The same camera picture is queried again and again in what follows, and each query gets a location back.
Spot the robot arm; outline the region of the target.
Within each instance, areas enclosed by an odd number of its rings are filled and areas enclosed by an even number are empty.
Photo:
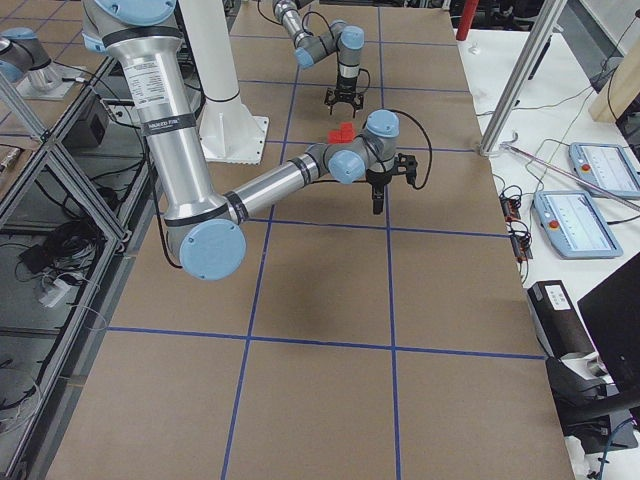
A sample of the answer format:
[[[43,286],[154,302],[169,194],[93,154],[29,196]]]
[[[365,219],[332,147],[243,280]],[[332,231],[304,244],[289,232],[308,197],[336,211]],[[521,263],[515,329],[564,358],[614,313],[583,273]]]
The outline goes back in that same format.
[[[169,250],[193,277],[218,280],[240,266],[241,224],[257,211],[324,175],[350,184],[394,165],[399,121],[377,110],[351,142],[312,145],[220,194],[208,162],[258,162],[268,127],[241,100],[222,4],[86,1],[83,10],[86,47],[122,66],[168,200]]]
[[[316,35],[307,28],[306,16],[300,13],[309,4],[310,1],[273,1],[275,21],[293,42],[294,56],[300,69],[310,69],[324,59],[336,56],[336,84],[327,89],[324,104],[330,112],[336,104],[349,104],[353,115],[356,115],[364,106],[364,93],[357,87],[365,44],[364,30],[337,19],[327,22],[326,31]]]

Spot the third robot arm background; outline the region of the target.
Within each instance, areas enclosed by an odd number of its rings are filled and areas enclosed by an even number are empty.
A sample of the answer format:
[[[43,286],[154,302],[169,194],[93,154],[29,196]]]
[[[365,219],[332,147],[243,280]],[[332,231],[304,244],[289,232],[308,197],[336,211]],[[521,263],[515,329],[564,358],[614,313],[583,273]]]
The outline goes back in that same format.
[[[61,101],[78,72],[56,64],[32,29],[15,27],[1,32],[1,74],[25,99]]]

